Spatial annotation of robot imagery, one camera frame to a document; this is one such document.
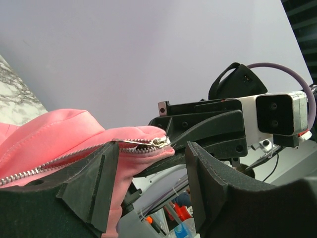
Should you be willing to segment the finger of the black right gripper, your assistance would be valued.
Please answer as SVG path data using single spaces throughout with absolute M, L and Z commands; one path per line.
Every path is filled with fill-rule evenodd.
M 175 155 L 155 162 L 135 175 L 147 177 L 185 164 L 187 142 L 196 142 L 219 160 L 230 160 L 247 155 L 247 141 L 241 110 L 205 112 L 156 117 L 149 125 L 166 131 Z

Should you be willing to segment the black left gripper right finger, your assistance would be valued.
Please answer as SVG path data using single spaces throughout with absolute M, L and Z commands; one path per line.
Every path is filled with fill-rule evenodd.
M 314 238 L 317 179 L 275 186 L 219 161 L 195 142 L 185 150 L 196 232 L 203 238 Z

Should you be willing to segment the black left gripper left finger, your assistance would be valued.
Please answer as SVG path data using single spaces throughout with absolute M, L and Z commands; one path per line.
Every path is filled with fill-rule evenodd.
M 0 180 L 3 238 L 99 238 L 107 221 L 119 147 L 108 142 Z

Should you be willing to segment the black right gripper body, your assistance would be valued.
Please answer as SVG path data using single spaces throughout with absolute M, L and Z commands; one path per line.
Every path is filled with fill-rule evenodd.
M 234 98 L 200 100 L 198 102 L 176 105 L 171 105 L 169 101 L 164 101 L 158 103 L 158 110 L 160 117 L 231 110 L 242 111 L 242 103 Z

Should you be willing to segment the pink zip jacket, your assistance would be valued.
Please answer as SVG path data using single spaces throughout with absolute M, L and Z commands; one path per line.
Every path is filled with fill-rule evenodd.
M 45 113 L 22 126 L 0 125 L 0 177 L 11 178 L 58 157 L 106 143 L 113 139 L 144 140 L 163 138 L 163 129 L 130 126 L 104 129 L 88 112 L 61 109 Z M 170 145 L 145 152 L 127 152 L 131 144 L 120 143 L 107 230 L 104 238 L 118 236 L 116 226 L 122 215 L 121 203 L 133 176 L 155 162 L 173 156 Z

